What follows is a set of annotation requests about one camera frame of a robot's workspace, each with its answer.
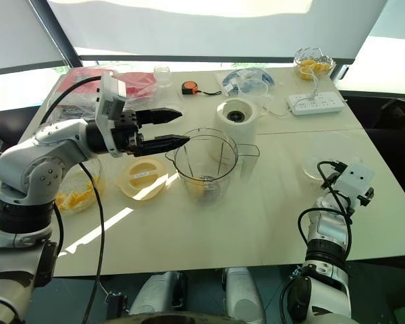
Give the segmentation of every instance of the floor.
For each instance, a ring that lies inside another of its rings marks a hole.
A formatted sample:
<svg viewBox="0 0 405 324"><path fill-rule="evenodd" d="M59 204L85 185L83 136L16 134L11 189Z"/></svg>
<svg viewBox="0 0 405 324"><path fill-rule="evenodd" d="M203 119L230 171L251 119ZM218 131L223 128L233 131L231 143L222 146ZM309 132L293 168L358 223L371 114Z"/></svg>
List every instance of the floor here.
<svg viewBox="0 0 405 324"><path fill-rule="evenodd" d="M263 301L267 323L278 324L279 295L293 266L251 267L250 272ZM223 314L225 293L221 272L185 271L188 276L188 310ZM392 308L405 306L405 270L359 262L348 263L352 317L359 323L395 324ZM149 278L149 274L116 275L107 278L105 287L128 295L128 306ZM91 279L54 279L47 287L35 290L27 323L79 323L92 288ZM98 289L89 323L105 320L105 294Z"/></svg>

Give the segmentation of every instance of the white power strip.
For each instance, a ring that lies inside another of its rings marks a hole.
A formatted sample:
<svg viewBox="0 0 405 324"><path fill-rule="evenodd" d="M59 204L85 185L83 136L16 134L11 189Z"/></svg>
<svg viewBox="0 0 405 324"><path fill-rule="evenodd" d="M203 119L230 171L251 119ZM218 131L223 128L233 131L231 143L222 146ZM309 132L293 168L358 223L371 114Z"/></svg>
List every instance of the white power strip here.
<svg viewBox="0 0 405 324"><path fill-rule="evenodd" d="M315 98L308 98L310 94L292 94L288 97L288 105L294 115L308 115L310 113L333 113L341 111L345 102L334 92L318 92Z"/></svg>

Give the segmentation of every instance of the glass bowl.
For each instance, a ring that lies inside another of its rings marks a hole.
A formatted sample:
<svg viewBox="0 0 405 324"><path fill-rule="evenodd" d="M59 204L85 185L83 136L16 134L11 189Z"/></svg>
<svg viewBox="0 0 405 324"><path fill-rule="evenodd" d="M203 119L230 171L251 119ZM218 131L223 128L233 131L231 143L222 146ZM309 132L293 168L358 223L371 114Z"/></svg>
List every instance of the glass bowl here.
<svg viewBox="0 0 405 324"><path fill-rule="evenodd" d="M299 49L294 56L294 71L303 80L313 80L312 74L326 76L334 66L335 61L320 49Z"/></svg>
<svg viewBox="0 0 405 324"><path fill-rule="evenodd" d="M102 164L98 159L91 159L83 162L84 166L92 175L96 182L99 194L105 188L105 177L103 176ZM84 170L75 165L66 173L63 179L59 193L55 197L55 204L60 211L79 212L96 201L95 192L92 183Z"/></svg>

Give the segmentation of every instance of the power strip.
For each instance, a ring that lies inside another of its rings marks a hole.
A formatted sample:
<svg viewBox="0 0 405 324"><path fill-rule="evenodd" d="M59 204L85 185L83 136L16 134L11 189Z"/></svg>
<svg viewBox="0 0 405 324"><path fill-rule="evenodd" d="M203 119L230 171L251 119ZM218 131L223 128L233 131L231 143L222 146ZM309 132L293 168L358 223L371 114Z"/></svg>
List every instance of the power strip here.
<svg viewBox="0 0 405 324"><path fill-rule="evenodd" d="M310 94L292 94L288 97L288 105L294 115L308 115L311 113L333 113L341 111L345 102L334 92L319 92L313 99Z"/></svg>

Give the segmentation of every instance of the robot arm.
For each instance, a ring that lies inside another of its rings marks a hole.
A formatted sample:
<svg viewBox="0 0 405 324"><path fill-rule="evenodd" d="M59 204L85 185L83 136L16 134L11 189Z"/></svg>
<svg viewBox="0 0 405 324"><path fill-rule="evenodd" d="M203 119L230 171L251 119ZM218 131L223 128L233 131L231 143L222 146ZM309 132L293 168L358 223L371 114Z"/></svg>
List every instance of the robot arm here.
<svg viewBox="0 0 405 324"><path fill-rule="evenodd" d="M143 124L171 121L172 109L123 111L124 83L104 74L95 121L62 121L0 157L0 323L22 323L35 287L51 281L57 245L51 242L51 215L59 185L74 165L111 153L136 157L178 148L189 138L166 135L144 140Z"/></svg>
<svg viewBox="0 0 405 324"><path fill-rule="evenodd" d="M330 192L319 197L309 213L305 262L288 294L288 312L295 323L356 323L351 319L346 273L349 222L356 206L371 201L374 173L361 164L347 166L338 162L333 166L337 172L327 178L323 188L333 188L347 215L342 215Z"/></svg>

